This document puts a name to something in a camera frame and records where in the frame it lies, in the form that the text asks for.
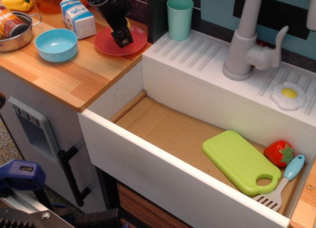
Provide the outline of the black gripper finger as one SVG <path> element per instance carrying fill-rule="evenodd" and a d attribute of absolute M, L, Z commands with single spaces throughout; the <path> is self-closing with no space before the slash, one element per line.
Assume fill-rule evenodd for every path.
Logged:
<path fill-rule="evenodd" d="M 127 45 L 134 43 L 134 39 L 129 28 L 126 28 L 124 31 L 111 31 L 111 35 L 115 43 L 120 48 L 124 48 Z"/>

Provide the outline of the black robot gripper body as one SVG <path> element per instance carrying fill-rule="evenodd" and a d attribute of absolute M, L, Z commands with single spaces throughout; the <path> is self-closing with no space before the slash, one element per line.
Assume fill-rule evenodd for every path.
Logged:
<path fill-rule="evenodd" d="M 97 7 L 115 34 L 124 35 L 129 32 L 125 18 L 131 8 L 129 0 L 98 0 Z"/>

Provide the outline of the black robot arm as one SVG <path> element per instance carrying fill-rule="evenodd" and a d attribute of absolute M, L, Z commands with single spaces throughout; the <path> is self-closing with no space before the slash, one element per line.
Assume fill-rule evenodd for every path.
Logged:
<path fill-rule="evenodd" d="M 107 21 L 112 28 L 112 38 L 120 48 L 134 42 L 125 17 L 131 9 L 129 0 L 87 0 L 87 2 L 95 7 Z"/>

